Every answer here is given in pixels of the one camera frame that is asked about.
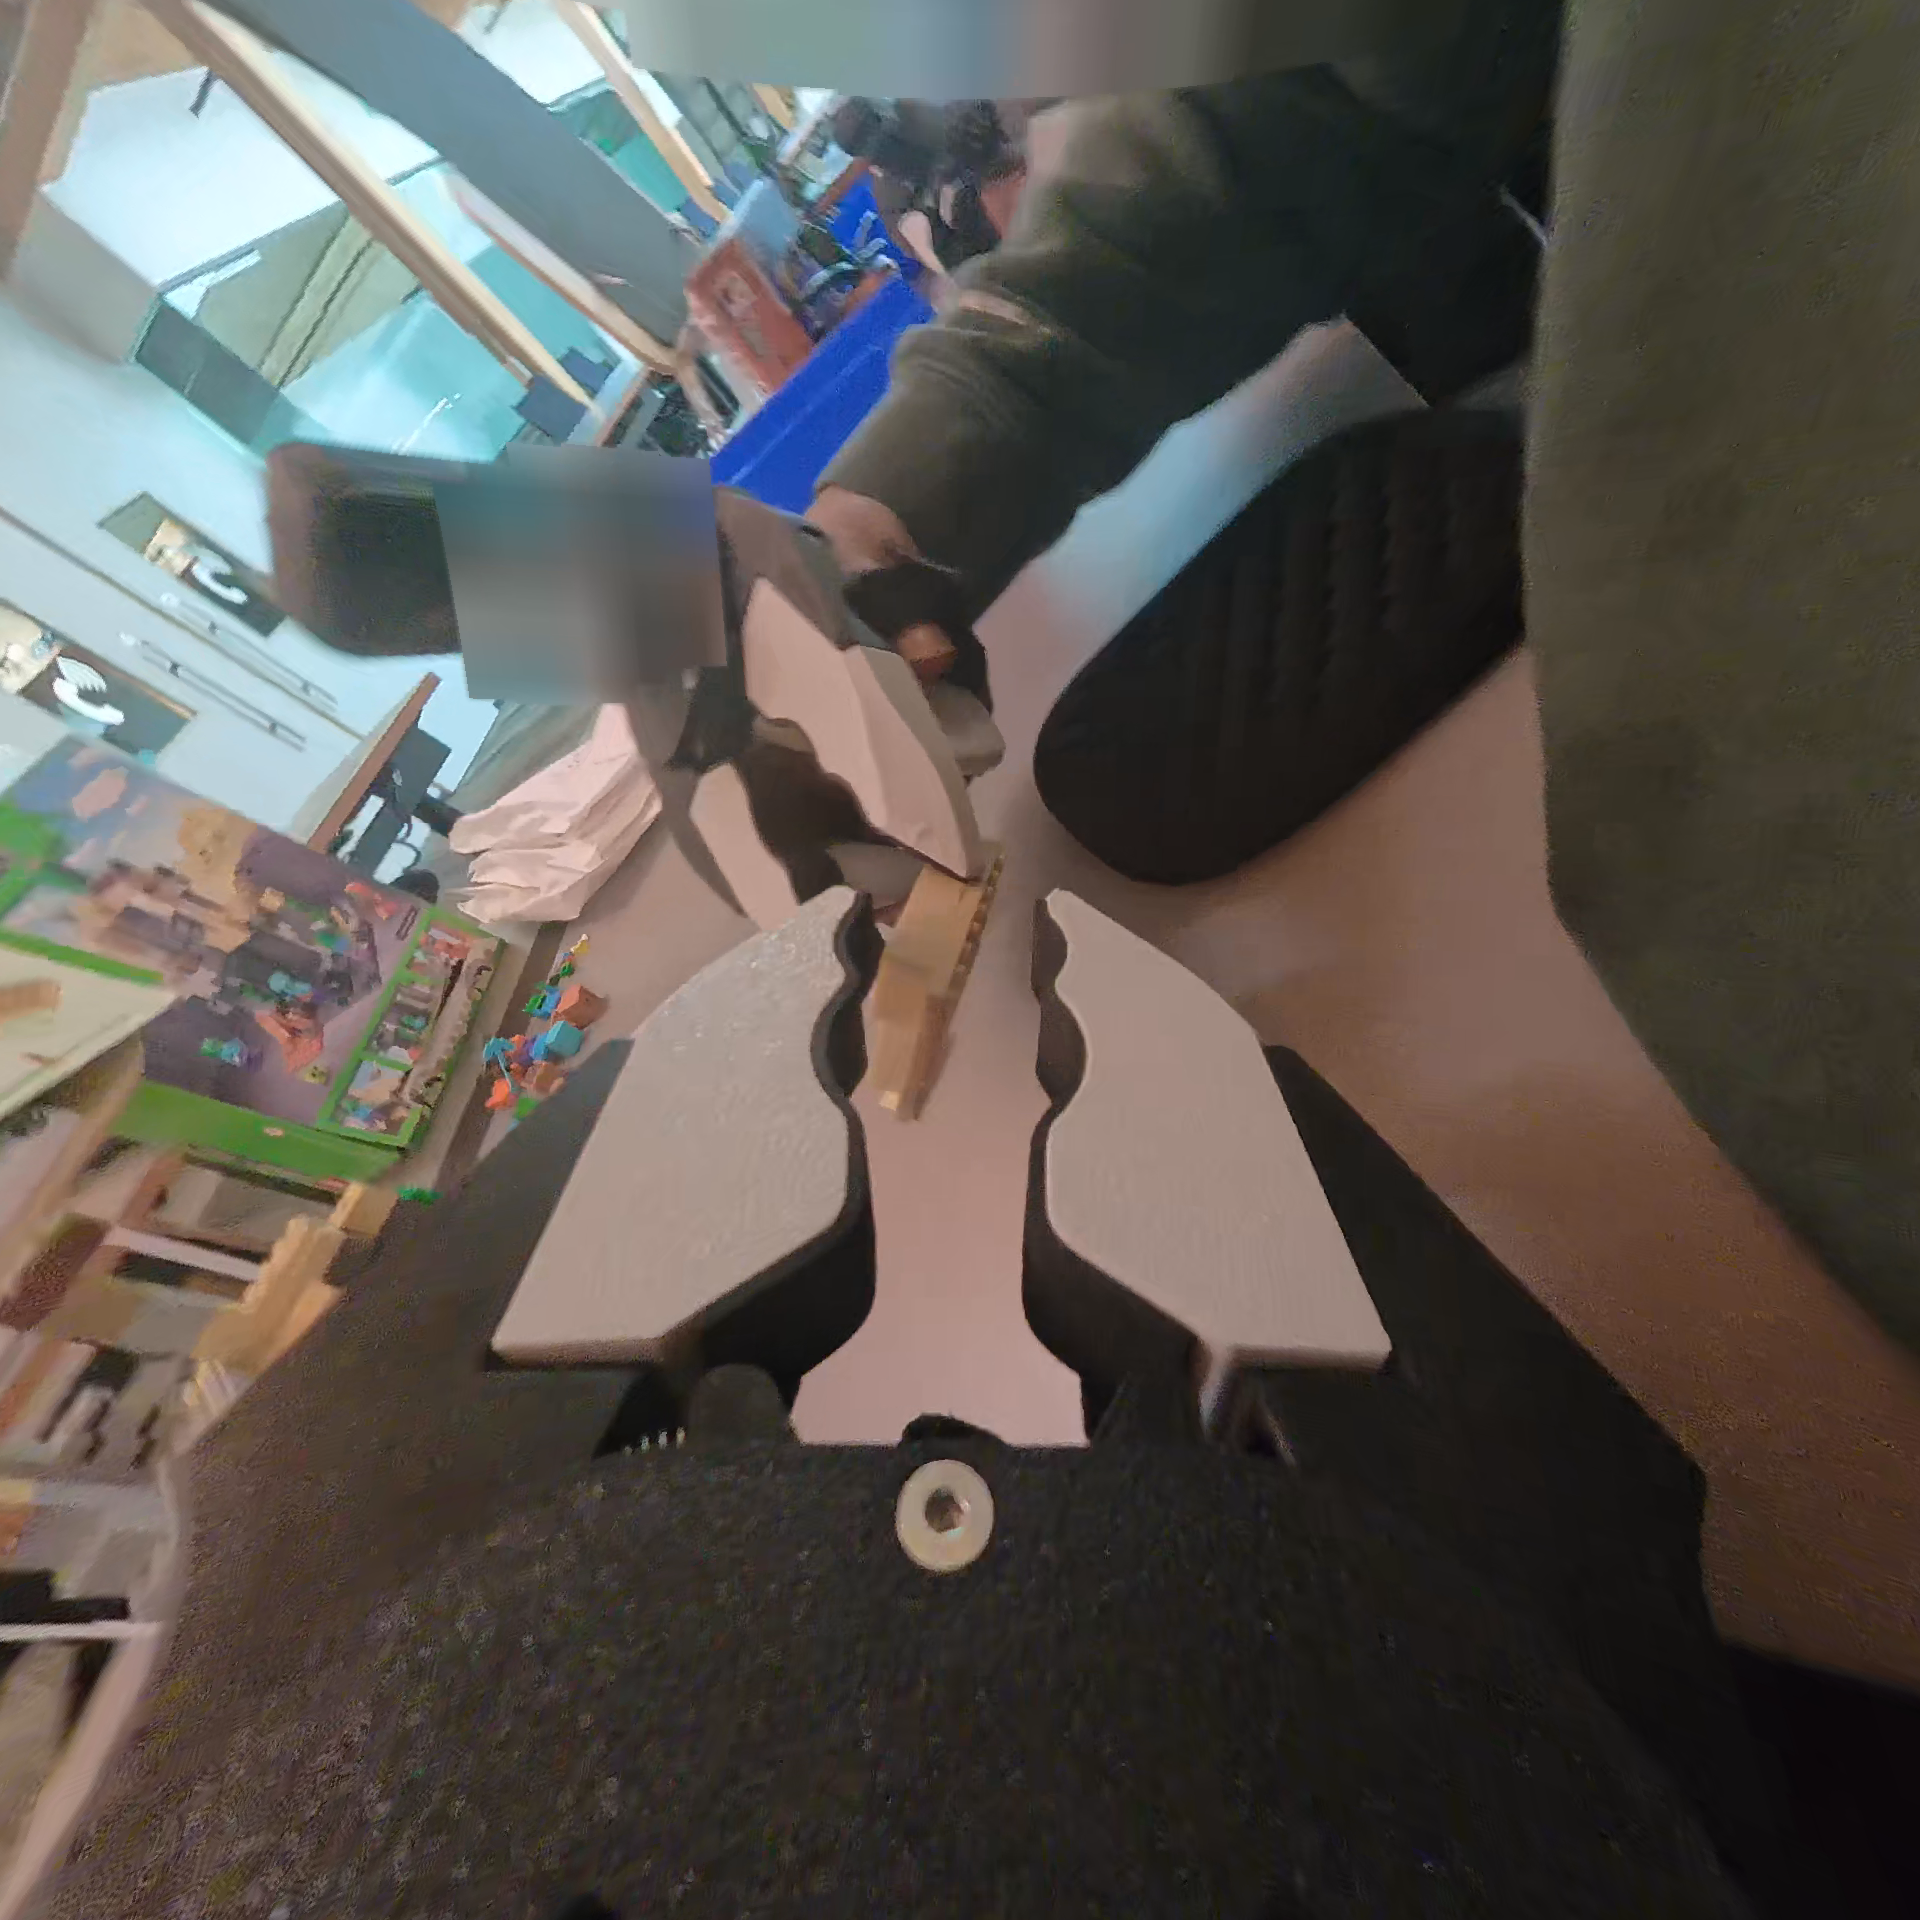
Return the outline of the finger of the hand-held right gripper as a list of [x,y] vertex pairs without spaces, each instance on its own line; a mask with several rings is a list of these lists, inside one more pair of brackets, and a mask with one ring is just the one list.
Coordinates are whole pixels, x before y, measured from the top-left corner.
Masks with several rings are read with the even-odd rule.
[[892,650],[839,644],[773,582],[750,592],[740,664],[757,714],[804,733],[868,830],[953,877],[984,869],[968,788],[990,767],[990,714],[975,694],[924,684]]
[[785,923],[840,884],[892,917],[907,851],[877,836],[846,783],[806,752],[743,752],[699,774],[689,820],[753,923]]

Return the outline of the person's dark green hoodie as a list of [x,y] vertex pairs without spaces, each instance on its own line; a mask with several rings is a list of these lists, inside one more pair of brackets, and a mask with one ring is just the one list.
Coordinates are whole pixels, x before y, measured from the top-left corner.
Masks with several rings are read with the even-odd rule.
[[1552,906],[1918,1340],[1918,5],[1573,5],[1527,410]]

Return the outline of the tan two-by-four brick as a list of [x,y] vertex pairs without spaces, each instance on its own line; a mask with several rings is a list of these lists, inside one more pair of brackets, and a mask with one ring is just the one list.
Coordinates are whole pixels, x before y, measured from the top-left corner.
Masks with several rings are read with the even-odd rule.
[[886,958],[924,992],[945,992],[975,919],[979,888],[941,869],[924,869],[904,895]]

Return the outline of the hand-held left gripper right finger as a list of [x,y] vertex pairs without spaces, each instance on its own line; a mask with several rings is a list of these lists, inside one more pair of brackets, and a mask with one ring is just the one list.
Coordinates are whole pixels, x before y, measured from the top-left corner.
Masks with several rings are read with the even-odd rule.
[[1240,1012],[1065,887],[1035,908],[1031,981],[1024,1322],[1083,1416],[1127,1384],[1225,1420],[1249,1375],[1379,1375],[1382,1314]]

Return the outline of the pile of white paper bags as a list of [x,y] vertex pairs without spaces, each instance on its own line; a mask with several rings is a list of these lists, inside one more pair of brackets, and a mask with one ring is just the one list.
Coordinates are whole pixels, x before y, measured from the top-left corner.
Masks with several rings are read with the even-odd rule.
[[581,746],[454,823],[454,906],[493,927],[575,922],[661,810],[627,714],[603,707]]

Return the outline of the grey desk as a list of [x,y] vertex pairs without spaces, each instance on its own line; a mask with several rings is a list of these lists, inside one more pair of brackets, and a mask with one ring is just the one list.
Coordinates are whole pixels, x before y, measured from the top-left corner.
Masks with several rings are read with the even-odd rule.
[[1900,1349],[1694,1127],[1545,884],[1531,660],[1512,656],[1316,828],[1217,883],[1131,884],[1047,813],[1063,685],[1272,474],[1414,394],[1351,326],[1301,336],[1078,514],[979,629],[1005,754],[973,783],[1004,867],[919,1119],[857,1094],[877,1298],[799,1392],[801,1437],[948,1412],[1080,1437],[1020,1302],[1044,1114],[1033,903],[1065,887],[1296,1048],[1692,1453],[1721,1631],[1916,1690],[1918,1389]]

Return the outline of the dark wall poster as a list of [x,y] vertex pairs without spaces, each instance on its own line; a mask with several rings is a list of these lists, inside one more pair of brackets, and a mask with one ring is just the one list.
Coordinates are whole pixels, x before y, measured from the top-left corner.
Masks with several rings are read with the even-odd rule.
[[144,763],[155,763],[196,717],[9,602],[3,603],[3,690]]
[[270,638],[285,627],[288,614],[270,575],[155,496],[133,496],[101,516],[97,525],[251,635]]

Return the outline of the black quilted seat cushion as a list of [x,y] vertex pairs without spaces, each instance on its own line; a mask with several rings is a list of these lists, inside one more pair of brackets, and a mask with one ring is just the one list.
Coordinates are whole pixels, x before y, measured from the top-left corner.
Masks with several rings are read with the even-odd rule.
[[1047,813],[1155,884],[1316,823],[1520,646],[1521,479],[1512,410],[1309,447],[1063,688],[1031,758]]

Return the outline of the large tan brick plate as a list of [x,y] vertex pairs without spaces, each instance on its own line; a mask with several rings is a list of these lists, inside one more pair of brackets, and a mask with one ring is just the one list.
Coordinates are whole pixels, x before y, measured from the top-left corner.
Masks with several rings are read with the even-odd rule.
[[892,932],[884,940],[884,956],[868,1002],[871,1077],[879,1109],[901,1119],[916,1119],[924,1114],[944,1067],[953,1015],[981,949],[998,892],[1001,867],[1004,847],[988,846],[984,870],[968,880],[979,888],[975,919],[945,992],[924,992],[916,979],[886,958]]

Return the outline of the green toy set box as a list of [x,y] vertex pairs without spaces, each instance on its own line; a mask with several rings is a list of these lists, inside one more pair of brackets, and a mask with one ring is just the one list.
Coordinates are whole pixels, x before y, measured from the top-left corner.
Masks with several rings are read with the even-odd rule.
[[369,1181],[425,1133],[500,940],[5,698],[3,940],[160,974],[124,1133]]

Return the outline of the wooden table black legs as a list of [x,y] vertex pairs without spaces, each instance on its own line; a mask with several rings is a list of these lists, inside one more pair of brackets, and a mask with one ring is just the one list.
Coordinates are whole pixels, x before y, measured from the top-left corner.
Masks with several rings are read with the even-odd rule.
[[440,677],[423,675],[326,780],[305,798],[288,834],[353,872],[375,877],[415,847],[445,811],[440,781],[453,747],[428,723]]

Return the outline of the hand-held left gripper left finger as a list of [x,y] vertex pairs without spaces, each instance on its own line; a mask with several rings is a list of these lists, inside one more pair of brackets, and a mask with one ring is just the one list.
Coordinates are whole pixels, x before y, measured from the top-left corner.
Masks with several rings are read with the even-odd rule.
[[876,1296],[853,1093],[877,972],[871,900],[837,884],[721,952],[633,1030],[491,1335],[507,1365],[729,1365],[792,1400]]

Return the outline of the open instruction booklet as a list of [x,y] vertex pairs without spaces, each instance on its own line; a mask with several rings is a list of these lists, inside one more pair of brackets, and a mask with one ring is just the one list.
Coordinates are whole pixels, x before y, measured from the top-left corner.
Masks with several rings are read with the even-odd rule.
[[33,1104],[175,999],[127,962],[32,934],[3,940],[3,1116]]

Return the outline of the pile of colourful toy figures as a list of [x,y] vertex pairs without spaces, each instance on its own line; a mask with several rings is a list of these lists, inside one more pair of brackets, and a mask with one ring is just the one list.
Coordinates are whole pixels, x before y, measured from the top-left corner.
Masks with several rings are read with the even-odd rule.
[[519,1023],[481,1047],[481,1110],[507,1124],[559,1093],[587,1037],[608,1015],[608,997],[584,975],[591,934],[568,940],[519,1005]]

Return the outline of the person's right hand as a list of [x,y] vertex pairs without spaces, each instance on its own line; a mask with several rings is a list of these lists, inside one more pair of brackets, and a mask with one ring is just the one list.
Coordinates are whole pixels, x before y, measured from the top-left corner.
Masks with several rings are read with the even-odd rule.
[[832,549],[857,618],[912,664],[924,684],[951,675],[957,643],[945,621],[953,579],[924,560],[901,518],[872,499],[820,487],[806,507]]

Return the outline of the red cardboard box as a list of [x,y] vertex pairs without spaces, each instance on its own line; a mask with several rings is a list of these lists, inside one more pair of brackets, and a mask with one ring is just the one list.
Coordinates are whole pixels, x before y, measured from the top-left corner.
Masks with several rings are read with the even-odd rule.
[[718,237],[697,260],[685,279],[685,307],[747,407],[779,394],[811,356],[804,325],[737,237]]

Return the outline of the grey green brick-built model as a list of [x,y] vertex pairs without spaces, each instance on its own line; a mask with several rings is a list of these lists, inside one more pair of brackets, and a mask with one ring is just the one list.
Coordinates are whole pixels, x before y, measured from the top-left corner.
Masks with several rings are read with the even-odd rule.
[[137,1517],[151,1530],[151,1556],[127,1600],[127,1615],[85,1623],[19,1623],[5,1646],[60,1646],[104,1652],[96,1686],[71,1728],[49,1746],[32,1792],[19,1790],[7,1813],[21,1813],[5,1847],[5,1915],[28,1915],[79,1828],[111,1754],[127,1740],[137,1703],[152,1680],[184,1595],[187,1512],[184,1461],[225,1411],[337,1302],[351,1260],[376,1247],[399,1202],[399,1186],[347,1183],[323,1216],[296,1216],[235,1302],[223,1302],[187,1355],[175,1397],[160,1412],[157,1453]]

